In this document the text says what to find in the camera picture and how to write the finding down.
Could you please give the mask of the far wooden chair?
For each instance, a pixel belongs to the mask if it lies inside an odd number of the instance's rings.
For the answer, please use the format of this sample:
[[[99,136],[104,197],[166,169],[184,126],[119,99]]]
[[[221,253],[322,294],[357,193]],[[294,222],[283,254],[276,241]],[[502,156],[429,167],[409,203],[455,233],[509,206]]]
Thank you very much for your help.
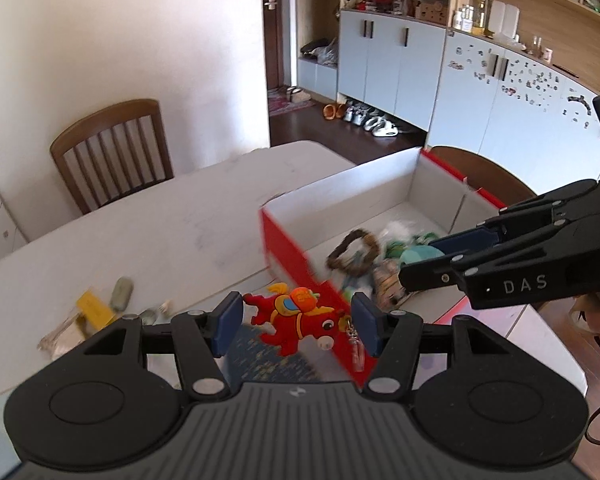
[[[65,129],[50,156],[82,214],[174,178],[159,102],[107,106]]]

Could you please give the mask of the entry rug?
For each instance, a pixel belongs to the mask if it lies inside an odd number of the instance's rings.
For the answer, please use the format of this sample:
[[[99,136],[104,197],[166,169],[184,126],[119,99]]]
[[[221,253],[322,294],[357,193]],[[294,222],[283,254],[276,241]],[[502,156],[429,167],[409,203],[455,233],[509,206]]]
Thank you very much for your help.
[[[278,87],[268,90],[268,116],[304,110],[314,104],[312,96],[299,87]]]

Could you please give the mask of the pair of grey shoes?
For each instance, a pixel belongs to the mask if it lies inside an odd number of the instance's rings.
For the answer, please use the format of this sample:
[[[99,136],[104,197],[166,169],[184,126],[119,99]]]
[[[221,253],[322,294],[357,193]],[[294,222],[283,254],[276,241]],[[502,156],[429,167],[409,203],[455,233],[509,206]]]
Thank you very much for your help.
[[[377,139],[396,138],[406,134],[419,133],[419,129],[358,101],[347,100],[338,106],[340,118],[348,124],[361,128]]]

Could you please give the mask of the red horse keychain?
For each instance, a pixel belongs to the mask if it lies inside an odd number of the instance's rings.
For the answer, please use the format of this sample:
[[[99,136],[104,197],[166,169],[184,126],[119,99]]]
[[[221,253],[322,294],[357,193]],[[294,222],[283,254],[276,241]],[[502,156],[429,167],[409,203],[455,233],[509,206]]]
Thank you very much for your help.
[[[302,340],[313,338],[324,351],[344,344],[351,353],[352,370],[355,373],[364,370],[365,351],[351,315],[326,306],[312,289],[274,283],[268,286],[268,296],[245,294],[242,299],[257,310],[250,320],[252,326],[272,328],[272,332],[263,332],[259,338],[276,348],[279,356],[292,356],[298,352]]]

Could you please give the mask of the right wooden chair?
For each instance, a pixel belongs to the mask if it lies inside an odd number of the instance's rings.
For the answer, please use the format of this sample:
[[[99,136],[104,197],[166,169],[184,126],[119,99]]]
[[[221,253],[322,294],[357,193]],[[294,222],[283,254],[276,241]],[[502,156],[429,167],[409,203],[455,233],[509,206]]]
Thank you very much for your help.
[[[535,197],[535,192],[524,182],[479,154],[452,146],[434,146],[429,153],[458,170],[472,188],[482,188],[505,206]]]

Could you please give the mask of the teal round small toy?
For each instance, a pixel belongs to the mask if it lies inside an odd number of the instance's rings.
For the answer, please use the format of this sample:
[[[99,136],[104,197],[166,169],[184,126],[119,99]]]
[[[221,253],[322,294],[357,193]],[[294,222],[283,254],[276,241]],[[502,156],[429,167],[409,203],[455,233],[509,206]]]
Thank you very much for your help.
[[[444,256],[444,252],[430,245],[412,245],[400,255],[400,266],[423,262]]]

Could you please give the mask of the white wall cabinet unit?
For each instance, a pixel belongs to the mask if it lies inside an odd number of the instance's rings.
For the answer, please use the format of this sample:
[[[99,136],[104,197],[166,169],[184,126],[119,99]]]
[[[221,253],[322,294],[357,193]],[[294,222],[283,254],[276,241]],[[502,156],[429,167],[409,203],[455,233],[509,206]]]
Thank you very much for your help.
[[[600,0],[297,0],[300,87],[493,160],[600,178]]]

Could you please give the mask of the bunny character plush pouch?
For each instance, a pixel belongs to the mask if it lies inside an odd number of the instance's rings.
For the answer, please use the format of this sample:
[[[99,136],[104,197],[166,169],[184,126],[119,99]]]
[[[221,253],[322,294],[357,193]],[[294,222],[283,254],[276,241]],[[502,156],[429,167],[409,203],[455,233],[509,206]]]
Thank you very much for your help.
[[[399,272],[400,268],[393,260],[383,261],[373,268],[375,301],[381,311],[400,309],[408,299]]]

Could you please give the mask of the wooden chair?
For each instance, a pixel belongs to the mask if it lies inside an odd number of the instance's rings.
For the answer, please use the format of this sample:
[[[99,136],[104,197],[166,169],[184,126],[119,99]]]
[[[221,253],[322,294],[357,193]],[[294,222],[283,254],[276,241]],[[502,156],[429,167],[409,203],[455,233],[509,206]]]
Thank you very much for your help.
[[[452,146],[434,146],[429,153],[458,170],[472,188],[482,188],[505,206],[535,197],[535,192],[524,182],[479,154]]]
[[[50,156],[82,214],[174,178],[159,102],[107,106],[65,129]]]

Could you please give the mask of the grey green oval case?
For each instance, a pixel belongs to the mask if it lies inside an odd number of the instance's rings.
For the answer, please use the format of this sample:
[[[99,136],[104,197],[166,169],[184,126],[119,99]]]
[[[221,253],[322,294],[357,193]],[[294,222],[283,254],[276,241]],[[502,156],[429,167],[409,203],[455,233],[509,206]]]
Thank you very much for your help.
[[[129,305],[134,289],[133,281],[127,276],[122,276],[116,281],[114,290],[111,293],[109,307],[114,312],[122,313]]]

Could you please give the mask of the white fluffy item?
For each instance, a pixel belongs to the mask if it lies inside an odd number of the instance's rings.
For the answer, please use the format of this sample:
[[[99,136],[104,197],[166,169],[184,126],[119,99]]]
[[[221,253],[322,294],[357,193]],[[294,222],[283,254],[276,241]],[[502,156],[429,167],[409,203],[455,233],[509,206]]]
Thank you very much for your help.
[[[382,244],[391,242],[411,244],[412,239],[418,237],[420,232],[422,232],[422,229],[415,221],[391,220],[381,230],[378,240]]]

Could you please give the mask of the blue speckled round mat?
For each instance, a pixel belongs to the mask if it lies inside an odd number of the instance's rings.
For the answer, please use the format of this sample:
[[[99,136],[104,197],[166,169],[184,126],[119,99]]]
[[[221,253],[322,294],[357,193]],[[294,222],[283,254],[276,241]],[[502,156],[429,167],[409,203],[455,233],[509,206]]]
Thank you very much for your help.
[[[277,348],[260,341],[262,330],[242,324],[227,354],[223,373],[230,388],[237,390],[244,382],[319,382],[314,367],[299,353],[279,356]]]

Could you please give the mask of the red white cardboard box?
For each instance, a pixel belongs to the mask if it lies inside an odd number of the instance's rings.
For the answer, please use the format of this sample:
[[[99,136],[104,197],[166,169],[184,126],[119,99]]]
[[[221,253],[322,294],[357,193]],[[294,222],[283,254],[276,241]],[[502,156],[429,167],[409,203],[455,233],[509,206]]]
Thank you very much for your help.
[[[265,255],[280,280],[332,301],[343,276],[326,268],[326,257],[350,231],[378,239],[389,221],[407,220],[418,223],[419,234],[445,236],[472,228],[502,205],[430,155],[408,150],[270,200],[260,210]]]

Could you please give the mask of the silver foil packet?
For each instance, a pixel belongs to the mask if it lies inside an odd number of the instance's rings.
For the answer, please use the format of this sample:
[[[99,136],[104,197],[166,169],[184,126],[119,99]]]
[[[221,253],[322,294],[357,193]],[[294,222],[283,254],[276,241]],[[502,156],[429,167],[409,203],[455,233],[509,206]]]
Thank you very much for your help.
[[[55,361],[82,344],[89,336],[86,318],[81,313],[75,313],[45,335],[38,342],[38,350]]]

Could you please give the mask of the brown hair scrunchie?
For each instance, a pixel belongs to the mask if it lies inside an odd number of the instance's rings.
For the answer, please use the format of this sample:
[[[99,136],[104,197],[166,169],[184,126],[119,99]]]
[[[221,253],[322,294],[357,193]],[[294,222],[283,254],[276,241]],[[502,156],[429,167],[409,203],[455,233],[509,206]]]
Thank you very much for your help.
[[[355,229],[327,256],[326,268],[349,278],[360,278],[372,268],[379,255],[376,236],[370,231]]]

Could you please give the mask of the dark wooden door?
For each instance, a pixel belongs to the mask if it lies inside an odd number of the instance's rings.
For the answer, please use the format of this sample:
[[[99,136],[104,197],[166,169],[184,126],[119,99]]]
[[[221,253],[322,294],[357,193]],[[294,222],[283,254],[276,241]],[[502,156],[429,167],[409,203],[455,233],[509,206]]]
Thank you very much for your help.
[[[279,0],[263,0],[263,31],[266,88],[283,83],[283,29]]]

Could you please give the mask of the yellow small carton box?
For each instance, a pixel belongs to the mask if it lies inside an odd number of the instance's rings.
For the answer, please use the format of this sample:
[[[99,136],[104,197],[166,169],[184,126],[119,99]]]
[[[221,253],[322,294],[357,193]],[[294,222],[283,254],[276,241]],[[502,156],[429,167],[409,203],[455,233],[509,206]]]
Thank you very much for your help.
[[[94,330],[102,330],[116,319],[114,310],[89,290],[76,300],[76,307]]]

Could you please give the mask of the orange slippers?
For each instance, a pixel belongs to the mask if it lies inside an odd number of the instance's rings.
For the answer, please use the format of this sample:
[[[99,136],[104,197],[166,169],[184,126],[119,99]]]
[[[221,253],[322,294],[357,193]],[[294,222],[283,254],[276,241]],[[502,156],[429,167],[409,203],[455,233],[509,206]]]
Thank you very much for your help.
[[[346,103],[328,103],[324,105],[322,114],[326,120],[342,119],[346,114],[347,108]]]

